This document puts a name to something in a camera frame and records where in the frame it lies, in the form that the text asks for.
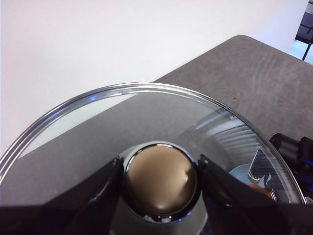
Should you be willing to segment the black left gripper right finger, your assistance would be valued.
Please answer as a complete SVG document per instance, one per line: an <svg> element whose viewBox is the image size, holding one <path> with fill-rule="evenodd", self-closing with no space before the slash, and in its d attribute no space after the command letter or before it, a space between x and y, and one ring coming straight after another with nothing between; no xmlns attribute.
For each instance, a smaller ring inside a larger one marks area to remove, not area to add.
<svg viewBox="0 0 313 235"><path fill-rule="evenodd" d="M311 235L313 207L276 203L225 172L208 157L198 160L199 183L215 235Z"/></svg>

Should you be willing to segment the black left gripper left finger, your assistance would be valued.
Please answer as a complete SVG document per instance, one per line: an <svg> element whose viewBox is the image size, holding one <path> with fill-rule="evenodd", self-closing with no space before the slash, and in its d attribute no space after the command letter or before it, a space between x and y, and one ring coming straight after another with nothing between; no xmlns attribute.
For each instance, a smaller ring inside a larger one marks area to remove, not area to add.
<svg viewBox="0 0 313 235"><path fill-rule="evenodd" d="M2 235L107 235L120 196L122 159L42 205L0 209Z"/></svg>

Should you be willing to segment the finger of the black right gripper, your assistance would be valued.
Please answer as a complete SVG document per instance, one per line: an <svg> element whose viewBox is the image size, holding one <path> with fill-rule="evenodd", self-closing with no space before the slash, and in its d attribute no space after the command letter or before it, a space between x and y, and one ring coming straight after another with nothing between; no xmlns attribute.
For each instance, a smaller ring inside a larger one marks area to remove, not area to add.
<svg viewBox="0 0 313 235"><path fill-rule="evenodd" d="M252 181L259 181L268 174L268 158L262 149L258 149L248 170L248 178Z"/></svg>
<svg viewBox="0 0 313 235"><path fill-rule="evenodd" d="M279 188L279 177L276 172L266 172L264 175L264 188L270 192L276 192Z"/></svg>

